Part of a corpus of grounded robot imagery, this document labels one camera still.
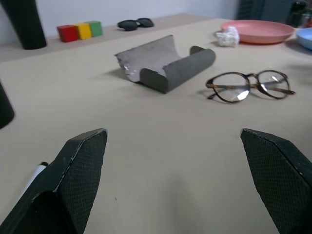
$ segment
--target green block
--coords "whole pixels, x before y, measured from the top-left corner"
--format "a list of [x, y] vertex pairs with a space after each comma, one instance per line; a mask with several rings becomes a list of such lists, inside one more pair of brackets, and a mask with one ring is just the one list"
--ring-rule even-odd
[[98, 36], [103, 35], [102, 24], [100, 21], [94, 20], [94, 21], [89, 21], [85, 23], [88, 23], [90, 25], [90, 29], [91, 29], [93, 37], [98, 37]]

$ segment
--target blue plate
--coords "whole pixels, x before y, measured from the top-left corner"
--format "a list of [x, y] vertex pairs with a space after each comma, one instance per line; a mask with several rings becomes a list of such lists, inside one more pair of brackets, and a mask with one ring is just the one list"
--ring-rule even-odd
[[312, 28], [301, 29], [297, 32], [297, 42], [312, 50]]

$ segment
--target glasses frame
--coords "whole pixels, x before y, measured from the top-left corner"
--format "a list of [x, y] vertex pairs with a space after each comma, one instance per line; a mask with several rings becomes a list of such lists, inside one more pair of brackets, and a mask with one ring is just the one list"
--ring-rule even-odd
[[[269, 94], [268, 92], [266, 92], [263, 89], [263, 87], [261, 86], [263, 83], [260, 82], [259, 75], [261, 75], [262, 73], [265, 73], [265, 72], [275, 72], [275, 73], [278, 73], [278, 74], [280, 74], [281, 76], [284, 77], [284, 79], [286, 81], [286, 84], [287, 84], [288, 90], [286, 90], [286, 89], [279, 89], [279, 88], [275, 88], [275, 87], [270, 87], [271, 90], [279, 91], [279, 92], [282, 92], [282, 93], [286, 94], [284, 97], [275, 97], [275, 96]], [[245, 79], [245, 85], [215, 85], [215, 84], [213, 84], [215, 79], [217, 79], [217, 78], [219, 78], [221, 76], [224, 76], [224, 75], [229, 75], [229, 74], [236, 74], [236, 75], [242, 76]], [[256, 79], [256, 84], [250, 84], [249, 77], [254, 77]], [[255, 74], [255, 73], [243, 74], [243, 73], [240, 73], [240, 72], [226, 72], [226, 73], [220, 74], [220, 75], [218, 75], [216, 77], [213, 77], [213, 78], [209, 79], [206, 82], [206, 87], [208, 89], [213, 89], [214, 90], [214, 94], [212, 94], [209, 97], [207, 97], [207, 99], [213, 99], [215, 96], [218, 96], [222, 101], [227, 102], [227, 103], [237, 103], [237, 102], [243, 101], [243, 100], [245, 100], [248, 97], [248, 95], [244, 99], [242, 99], [242, 100], [229, 101], [229, 100], [224, 99], [223, 97], [221, 97], [218, 94], [219, 92], [222, 92], [222, 91], [225, 91], [225, 90], [237, 89], [239, 86], [245, 87], [246, 91], [248, 91], [248, 95], [250, 94], [250, 89], [251, 88], [255, 88], [255, 89], [258, 89], [261, 93], [263, 93], [263, 94], [265, 94], [265, 95], [267, 95], [267, 96], [269, 96], [271, 98], [274, 98], [274, 99], [283, 99], [283, 98], [287, 97], [287, 95], [295, 94], [294, 91], [290, 90], [290, 85], [289, 85], [289, 82], [288, 82], [287, 75], [285, 75], [284, 73], [275, 71], [275, 70], [265, 70], [265, 71], [259, 72], [258, 74]]]

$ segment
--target white wall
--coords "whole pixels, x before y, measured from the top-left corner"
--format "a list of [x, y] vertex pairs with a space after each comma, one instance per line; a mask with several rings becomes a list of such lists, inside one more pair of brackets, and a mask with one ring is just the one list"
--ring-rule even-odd
[[[185, 12], [234, 19], [237, 3], [238, 0], [37, 0], [46, 36], [55, 35], [56, 26], [90, 20], [100, 20], [108, 26], [127, 19]], [[13, 40], [17, 36], [0, 6], [0, 44]]]

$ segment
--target wooden block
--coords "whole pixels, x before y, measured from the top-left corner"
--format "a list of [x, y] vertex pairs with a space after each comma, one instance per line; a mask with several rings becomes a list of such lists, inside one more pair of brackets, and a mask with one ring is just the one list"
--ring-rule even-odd
[[98, 37], [103, 35], [102, 24], [100, 21], [89, 21], [86, 22], [90, 25], [91, 33], [93, 37]]
[[63, 25], [57, 27], [59, 38], [63, 42], [78, 40], [77, 29], [73, 25]]
[[79, 39], [85, 40], [92, 37], [90, 25], [88, 23], [77, 23], [74, 24], [77, 29]]

